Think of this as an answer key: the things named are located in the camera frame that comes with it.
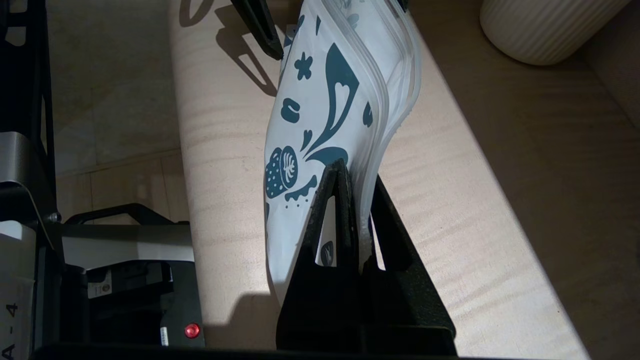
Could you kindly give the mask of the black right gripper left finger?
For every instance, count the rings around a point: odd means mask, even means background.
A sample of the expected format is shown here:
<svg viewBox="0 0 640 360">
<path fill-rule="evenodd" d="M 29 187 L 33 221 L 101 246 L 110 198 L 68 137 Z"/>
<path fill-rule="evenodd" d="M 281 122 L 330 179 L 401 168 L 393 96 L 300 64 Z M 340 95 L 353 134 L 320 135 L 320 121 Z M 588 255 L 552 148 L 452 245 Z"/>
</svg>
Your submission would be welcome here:
<svg viewBox="0 0 640 360">
<path fill-rule="evenodd" d="M 336 266 L 316 264 L 329 199 L 334 199 Z M 284 351 L 358 351 L 361 348 L 359 244 L 350 176 L 342 159 L 325 168 L 276 326 Z"/>
</svg>

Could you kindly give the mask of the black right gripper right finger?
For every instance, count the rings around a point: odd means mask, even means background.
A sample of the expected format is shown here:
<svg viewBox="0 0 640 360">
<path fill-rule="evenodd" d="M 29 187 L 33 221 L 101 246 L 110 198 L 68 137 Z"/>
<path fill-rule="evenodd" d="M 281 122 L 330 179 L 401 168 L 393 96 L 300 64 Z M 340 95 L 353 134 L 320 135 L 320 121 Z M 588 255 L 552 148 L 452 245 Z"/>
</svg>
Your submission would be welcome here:
<svg viewBox="0 0 640 360">
<path fill-rule="evenodd" d="M 380 269 L 372 254 L 363 266 L 374 322 L 433 329 L 454 340 L 454 322 L 381 177 L 375 180 L 370 214 L 384 265 Z"/>
</svg>

